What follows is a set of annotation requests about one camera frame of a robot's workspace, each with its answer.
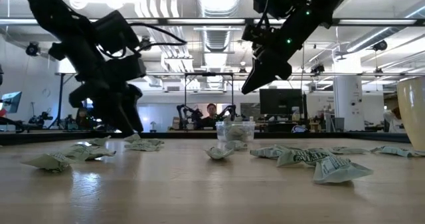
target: cable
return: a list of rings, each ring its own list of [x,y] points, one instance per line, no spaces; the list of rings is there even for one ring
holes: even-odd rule
[[[179,41],[180,43],[151,43],[145,46],[140,46],[138,49],[136,49],[135,51],[140,52],[143,49],[148,49],[149,47],[153,47],[155,45],[171,45],[171,46],[179,46],[179,45],[186,45],[187,41],[180,39],[178,36],[174,35],[173,33],[170,33],[166,30],[163,30],[161,28],[158,27],[154,27],[153,25],[149,25],[149,24],[145,24],[145,23],[141,23],[141,22],[136,22],[136,23],[130,23],[130,26],[144,26],[144,27],[148,27],[151,29],[154,29],[156,31],[159,31],[161,33],[164,33],[166,35],[169,35],[170,37],[173,37],[175,40]]]
[[[264,7],[263,15],[261,16],[260,21],[257,23],[257,28],[261,27],[261,25],[263,24],[263,20],[267,18],[267,11],[268,11],[268,0],[266,0],[266,6]]]

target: man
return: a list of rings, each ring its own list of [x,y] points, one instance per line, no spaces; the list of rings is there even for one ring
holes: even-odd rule
[[[388,133],[393,134],[405,134],[406,130],[404,129],[401,115],[400,115],[400,109],[394,108],[391,111],[386,111],[384,113],[384,119],[390,124],[390,128],[388,129]]]
[[[202,119],[202,126],[215,128],[217,106],[215,104],[208,104],[207,112],[209,116]]]

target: air duct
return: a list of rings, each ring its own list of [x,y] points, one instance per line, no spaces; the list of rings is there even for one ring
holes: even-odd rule
[[[401,12],[397,17],[406,19],[423,19],[425,17],[425,0],[422,0],[409,9]],[[406,27],[377,27],[357,40],[341,45],[339,48],[340,51],[324,51],[318,55],[315,60],[323,62],[324,60],[333,57],[333,52],[335,52],[336,55],[347,55],[359,52],[402,31],[405,28]]]
[[[239,0],[198,0],[201,16],[206,18],[227,18],[235,16],[238,10]],[[230,43],[230,31],[203,31],[204,51],[212,52],[205,54],[204,61],[209,67],[223,67],[226,64],[227,54],[219,53],[228,50]],[[208,77],[207,82],[217,84],[217,80]]]

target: person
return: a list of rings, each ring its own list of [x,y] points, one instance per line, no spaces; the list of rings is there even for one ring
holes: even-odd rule
[[[215,128],[217,106],[215,104],[208,104],[207,106],[208,117],[202,119],[203,127]]]
[[[384,119],[390,124],[390,128],[388,129],[389,133],[393,133],[393,134],[406,133],[406,130],[404,129],[404,126],[401,120],[400,108],[396,107],[392,109],[391,111],[385,111]]]
[[[79,108],[75,122],[80,130],[90,129],[90,120],[88,117],[87,108]]]

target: crumpled dollar bill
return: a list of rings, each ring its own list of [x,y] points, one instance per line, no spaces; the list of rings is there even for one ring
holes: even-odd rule
[[[42,154],[31,160],[23,161],[22,164],[33,166],[36,168],[45,169],[54,173],[60,173],[65,170],[70,164],[75,163],[75,160],[65,157],[61,153]]]
[[[398,155],[406,158],[411,158],[415,156],[415,153],[412,150],[408,150],[405,148],[396,148],[391,146],[382,146],[378,148],[374,148],[371,150],[371,152],[377,152],[379,151],[382,154],[393,154]]]
[[[257,150],[250,150],[250,154],[257,158],[276,159],[283,154],[284,150],[287,150],[287,149],[301,150],[299,148],[289,148],[285,146],[275,145],[273,147],[258,148]]]
[[[111,136],[105,137],[105,138],[95,138],[93,140],[88,141],[89,144],[95,145],[95,146],[102,146],[104,147],[106,142],[111,138]]]
[[[131,136],[128,136],[128,137],[124,138],[124,141],[129,142],[129,143],[132,143],[132,142],[134,142],[136,140],[141,140],[139,134],[133,134]]]
[[[128,136],[128,137],[124,138],[124,141],[129,142],[131,144],[143,144],[143,145],[146,145],[146,143],[150,143],[153,146],[160,146],[160,145],[164,144],[164,141],[159,140],[157,138],[141,139],[139,134],[133,134],[131,136]]]
[[[224,146],[226,149],[233,149],[235,151],[243,150],[248,148],[248,144],[239,140],[228,141]]]
[[[281,147],[282,154],[278,158],[277,167],[289,166],[305,162],[307,165],[315,166],[319,160],[332,155],[327,150],[301,150],[299,148]]]
[[[242,117],[236,117],[234,121],[230,120],[230,116],[224,119],[224,137],[227,141],[242,141],[249,142],[253,133],[249,127],[245,126],[234,126],[235,122],[242,122]]]
[[[164,141],[158,139],[151,140],[136,140],[130,144],[124,145],[124,148],[137,151],[153,152],[160,150],[163,147]]]
[[[341,183],[372,174],[373,170],[369,168],[352,163],[348,159],[330,155],[317,162],[313,182],[317,184]]]
[[[363,148],[349,148],[349,147],[332,147],[332,148],[309,148],[309,151],[329,151],[332,154],[366,154],[369,150]]]
[[[94,160],[104,156],[113,157],[117,151],[110,151],[103,146],[86,146],[84,144],[74,144],[60,151],[64,156],[78,161]]]
[[[84,144],[73,144],[60,151],[67,158],[73,160],[85,161],[90,155],[90,150],[87,145]]]
[[[226,158],[232,154],[234,154],[234,150],[222,150],[220,148],[212,147],[209,150],[205,150],[208,156],[210,156],[211,159],[214,160],[221,160],[223,158]]]

